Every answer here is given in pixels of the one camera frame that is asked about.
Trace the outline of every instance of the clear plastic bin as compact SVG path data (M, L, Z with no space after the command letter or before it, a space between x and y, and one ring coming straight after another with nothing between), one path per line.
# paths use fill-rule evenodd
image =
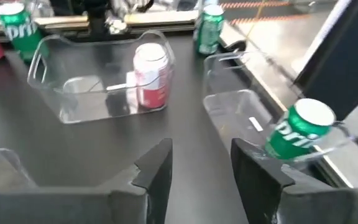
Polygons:
M280 117L277 112L286 111L302 98L298 91L283 75L280 66L258 51L213 55L204 62L203 104L228 150L233 138L241 138L264 150L267 137ZM281 94L287 96L287 105L277 99ZM279 110L267 108L271 105L269 100L276 101ZM345 128L332 128L323 141L311 148L310 154L285 162L294 164L319 159L353 139ZM334 147L319 147L327 146L327 142L333 145L332 141L336 143Z
M22 167L19 156L9 149L0 149L0 190L37 187Z
M157 77L138 82L133 60L138 46L145 43L162 46L167 67ZM27 82L39 91L62 123L79 123L164 109L174 64L167 39L156 30L134 40L80 44L52 35L39 44ZM148 100L144 90L150 89L159 91L162 106L141 103Z

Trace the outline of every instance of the sprite can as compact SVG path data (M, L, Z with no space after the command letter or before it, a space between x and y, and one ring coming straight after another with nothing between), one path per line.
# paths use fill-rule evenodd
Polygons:
M278 159L309 154L310 147L331 130L335 119L334 112L326 104L300 99L280 119L267 139L265 150Z
M0 4L0 22L6 37L19 51L21 58L29 62L34 56L42 36L25 6L19 2Z
M197 32L197 52L210 55L218 49L223 27L223 9L218 5L205 6Z

